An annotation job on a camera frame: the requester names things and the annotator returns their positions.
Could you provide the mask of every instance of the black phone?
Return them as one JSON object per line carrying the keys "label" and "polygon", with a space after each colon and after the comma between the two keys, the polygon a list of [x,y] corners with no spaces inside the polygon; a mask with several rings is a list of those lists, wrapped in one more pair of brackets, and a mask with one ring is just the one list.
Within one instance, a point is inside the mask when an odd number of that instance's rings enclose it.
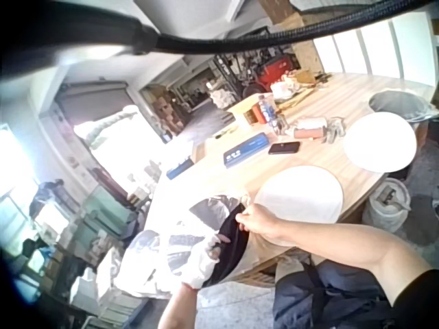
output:
{"label": "black phone", "polygon": [[273,144],[268,150],[268,154],[292,154],[300,149],[300,142],[277,143]]}

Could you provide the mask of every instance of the person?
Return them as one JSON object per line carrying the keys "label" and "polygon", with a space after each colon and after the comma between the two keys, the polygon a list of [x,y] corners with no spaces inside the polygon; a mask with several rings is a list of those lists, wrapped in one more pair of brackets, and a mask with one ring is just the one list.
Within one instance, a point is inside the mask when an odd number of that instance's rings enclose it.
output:
{"label": "person", "polygon": [[[439,271],[395,235],[356,224],[286,221],[257,204],[236,220],[240,230],[290,241],[327,259],[316,267],[303,263],[314,271],[292,273],[276,283],[275,328],[437,326]],[[208,237],[194,246],[183,283],[167,305],[160,329],[194,328],[197,292],[219,261],[209,253],[220,240],[225,241],[222,236]],[[328,269],[329,279],[323,277]]]}

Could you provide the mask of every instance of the white round disc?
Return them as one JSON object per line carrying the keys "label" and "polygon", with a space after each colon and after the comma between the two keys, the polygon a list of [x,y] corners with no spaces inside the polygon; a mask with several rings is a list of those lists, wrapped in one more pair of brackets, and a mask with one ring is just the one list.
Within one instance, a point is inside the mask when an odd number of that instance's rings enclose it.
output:
{"label": "white round disc", "polygon": [[377,112],[356,121],[344,137],[344,151],[358,167],[375,173],[405,168],[416,153],[416,136],[399,115]]}
{"label": "white round disc", "polygon": [[[342,211],[343,190],[327,170],[313,166],[292,167],[271,177],[254,202],[281,219],[335,223]],[[264,238],[275,245],[295,246],[287,241]]]}

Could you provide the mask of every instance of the glove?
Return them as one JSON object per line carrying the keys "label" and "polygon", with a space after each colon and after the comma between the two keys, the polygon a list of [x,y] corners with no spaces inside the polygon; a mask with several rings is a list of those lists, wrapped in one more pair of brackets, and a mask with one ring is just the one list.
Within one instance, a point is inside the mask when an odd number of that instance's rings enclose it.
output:
{"label": "glove", "polygon": [[230,242],[225,236],[212,234],[192,247],[191,255],[182,270],[182,282],[193,289],[201,289],[204,281],[212,276],[215,264],[220,261],[219,252],[213,246],[221,241]]}

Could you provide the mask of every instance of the dark pants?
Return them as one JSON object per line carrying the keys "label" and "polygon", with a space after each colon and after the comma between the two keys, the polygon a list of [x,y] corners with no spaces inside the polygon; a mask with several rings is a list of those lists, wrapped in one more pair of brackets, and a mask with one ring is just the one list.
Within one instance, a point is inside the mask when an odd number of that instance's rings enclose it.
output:
{"label": "dark pants", "polygon": [[302,264],[276,283],[275,329],[392,327],[390,304],[369,271],[330,260]]}

